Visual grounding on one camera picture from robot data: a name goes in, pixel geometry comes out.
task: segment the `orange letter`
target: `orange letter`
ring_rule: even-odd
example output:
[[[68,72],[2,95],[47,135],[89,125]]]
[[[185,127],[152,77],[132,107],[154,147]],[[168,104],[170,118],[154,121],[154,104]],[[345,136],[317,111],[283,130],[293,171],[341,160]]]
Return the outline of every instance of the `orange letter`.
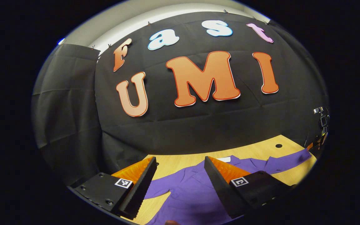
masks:
[[[202,101],[209,98],[210,89],[215,81],[216,90],[213,98],[218,101],[238,98],[240,90],[234,84],[229,59],[230,53],[216,51],[208,54],[205,68],[201,71],[189,58],[176,57],[166,63],[166,67],[173,70],[176,81],[177,107],[193,105],[196,98],[190,94],[190,85]]]
[[[127,55],[127,46],[131,44],[131,38],[127,39],[123,44],[121,44],[114,52],[115,55],[115,66],[113,67],[113,71],[116,72],[124,63],[124,59],[122,56],[125,57]]]
[[[263,85],[262,92],[264,94],[276,93],[279,90],[279,86],[274,80],[274,74],[270,61],[272,58],[270,55],[263,52],[254,52],[253,57],[259,62],[260,69],[262,71]]]
[[[131,82],[133,82],[136,85],[136,90],[138,95],[139,104],[136,107],[134,107],[130,103],[129,93],[127,92],[127,86],[129,82],[122,81],[116,86],[116,90],[117,92],[119,92],[119,97],[120,97],[120,102],[122,103],[122,107],[125,113],[127,113],[127,115],[131,117],[141,117],[146,113],[148,109],[148,98],[144,87],[144,77],[145,77],[145,73],[140,72],[131,78]]]

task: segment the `hand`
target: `hand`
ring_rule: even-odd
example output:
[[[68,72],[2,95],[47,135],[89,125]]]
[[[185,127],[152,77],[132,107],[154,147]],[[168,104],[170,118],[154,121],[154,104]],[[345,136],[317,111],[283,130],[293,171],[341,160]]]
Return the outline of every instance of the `hand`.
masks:
[[[180,224],[174,220],[166,220],[165,225],[180,225]]]

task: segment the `purple shirt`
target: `purple shirt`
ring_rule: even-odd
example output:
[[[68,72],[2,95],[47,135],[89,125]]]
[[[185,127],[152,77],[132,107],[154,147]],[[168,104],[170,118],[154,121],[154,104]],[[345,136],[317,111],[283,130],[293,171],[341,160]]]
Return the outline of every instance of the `purple shirt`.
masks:
[[[274,174],[294,168],[310,157],[306,149],[280,158],[269,157],[267,161],[239,159],[231,155],[229,164],[250,173],[265,171]],[[152,181],[144,199],[155,198],[168,191],[171,194],[147,225],[164,225],[166,220],[174,220],[181,225],[213,225],[233,220],[227,215],[212,186],[204,161]]]

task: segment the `wooden table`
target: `wooden table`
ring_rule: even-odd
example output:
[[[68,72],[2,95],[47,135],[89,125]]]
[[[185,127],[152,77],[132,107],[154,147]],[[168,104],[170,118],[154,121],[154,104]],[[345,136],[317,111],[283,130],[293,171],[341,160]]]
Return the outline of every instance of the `wooden table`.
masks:
[[[276,144],[281,144],[282,147],[277,148]],[[261,160],[267,160],[269,157],[278,158],[303,149],[304,148],[297,143],[291,141],[283,135],[279,135],[277,137],[273,137],[255,144],[250,144],[243,147],[223,151],[189,155],[147,155],[146,158],[155,156],[156,161],[159,163],[153,178],[153,180],[155,180],[163,178],[167,175],[171,175],[183,168],[195,166],[198,163],[204,161],[205,156],[211,156],[213,158],[223,158],[234,155],[240,159],[256,158]],[[307,175],[315,162],[316,158],[312,155],[311,158],[298,165],[297,167],[284,172],[276,173],[273,175],[273,177],[284,182],[287,185],[297,184]],[[169,195],[170,191],[156,198],[145,199],[141,204],[141,208],[137,214],[137,217],[134,218],[134,220],[129,221],[141,225],[146,224],[159,211],[159,209]]]

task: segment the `letter m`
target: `letter m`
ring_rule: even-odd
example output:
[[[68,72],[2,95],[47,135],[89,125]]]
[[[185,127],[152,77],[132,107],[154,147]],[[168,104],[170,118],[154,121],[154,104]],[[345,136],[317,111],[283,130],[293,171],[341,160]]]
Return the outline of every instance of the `letter m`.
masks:
[[[166,63],[166,67],[173,70],[176,81],[177,99],[174,104],[177,107],[195,104],[196,97],[191,95],[190,87],[196,92],[202,101],[209,98],[212,83],[215,82],[213,98],[218,101],[238,98],[240,90],[234,84],[229,59],[230,53],[216,51],[208,54],[205,68],[201,71],[188,57],[176,57]]]

